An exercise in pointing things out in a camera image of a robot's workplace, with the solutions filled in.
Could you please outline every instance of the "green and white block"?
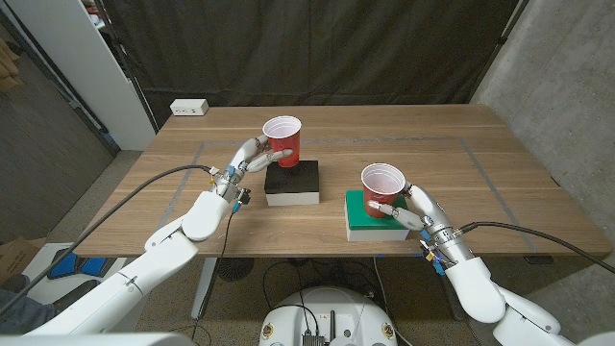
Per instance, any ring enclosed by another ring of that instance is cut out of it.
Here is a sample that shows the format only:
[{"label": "green and white block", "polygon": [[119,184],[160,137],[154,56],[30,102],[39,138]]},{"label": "green and white block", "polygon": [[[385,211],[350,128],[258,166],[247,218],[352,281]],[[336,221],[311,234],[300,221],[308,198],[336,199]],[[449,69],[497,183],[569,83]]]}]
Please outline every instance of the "green and white block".
[{"label": "green and white block", "polygon": [[[403,196],[399,196],[393,205],[407,209],[406,199]],[[344,212],[348,241],[406,240],[410,232],[392,216],[375,218],[368,215],[363,208],[363,190],[346,191]]]}]

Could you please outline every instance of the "red plastic cup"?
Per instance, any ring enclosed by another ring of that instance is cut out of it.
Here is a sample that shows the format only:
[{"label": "red plastic cup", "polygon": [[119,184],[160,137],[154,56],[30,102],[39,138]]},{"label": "red plastic cup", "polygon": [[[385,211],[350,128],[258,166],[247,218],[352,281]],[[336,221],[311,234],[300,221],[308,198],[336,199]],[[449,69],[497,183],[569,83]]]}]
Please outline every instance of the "red plastic cup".
[{"label": "red plastic cup", "polygon": [[294,116],[276,116],[267,121],[262,132],[269,137],[274,152],[292,149],[292,155],[278,160],[281,167],[292,167],[299,163],[299,132],[301,121]]},{"label": "red plastic cup", "polygon": [[404,173],[387,163],[372,163],[361,172],[363,181],[363,208],[368,215],[376,218],[386,214],[370,208],[369,201],[392,205],[397,195],[406,186]]}]

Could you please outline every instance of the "green block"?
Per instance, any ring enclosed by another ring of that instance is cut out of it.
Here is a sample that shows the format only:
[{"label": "green block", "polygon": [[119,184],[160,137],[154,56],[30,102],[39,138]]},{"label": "green block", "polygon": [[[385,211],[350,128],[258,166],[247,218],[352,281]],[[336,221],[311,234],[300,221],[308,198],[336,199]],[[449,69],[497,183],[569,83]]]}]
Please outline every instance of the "green block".
[{"label": "green block", "polygon": [[[368,215],[363,208],[363,190],[346,191],[346,206],[348,208],[348,228],[351,231],[406,230],[393,216],[375,218]],[[393,206],[407,209],[404,196],[397,196]]]}]

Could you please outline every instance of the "black block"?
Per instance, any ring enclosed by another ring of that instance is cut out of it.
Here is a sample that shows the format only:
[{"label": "black block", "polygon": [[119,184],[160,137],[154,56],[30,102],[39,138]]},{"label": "black block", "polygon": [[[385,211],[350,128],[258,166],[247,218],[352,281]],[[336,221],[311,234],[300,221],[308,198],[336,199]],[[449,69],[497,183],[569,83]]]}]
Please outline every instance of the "black block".
[{"label": "black block", "polygon": [[265,193],[318,192],[318,161],[299,161],[290,168],[280,167],[277,162],[267,167]]}]

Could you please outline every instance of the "black and white block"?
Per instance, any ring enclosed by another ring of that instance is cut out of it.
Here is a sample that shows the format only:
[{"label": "black and white block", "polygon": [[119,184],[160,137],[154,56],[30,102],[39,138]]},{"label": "black and white block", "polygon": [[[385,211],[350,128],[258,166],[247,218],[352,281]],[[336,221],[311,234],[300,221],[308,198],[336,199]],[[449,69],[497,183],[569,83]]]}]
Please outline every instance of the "black and white block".
[{"label": "black and white block", "polygon": [[273,162],[267,167],[265,194],[270,207],[318,204],[319,190],[318,161],[299,161],[290,168]]}]

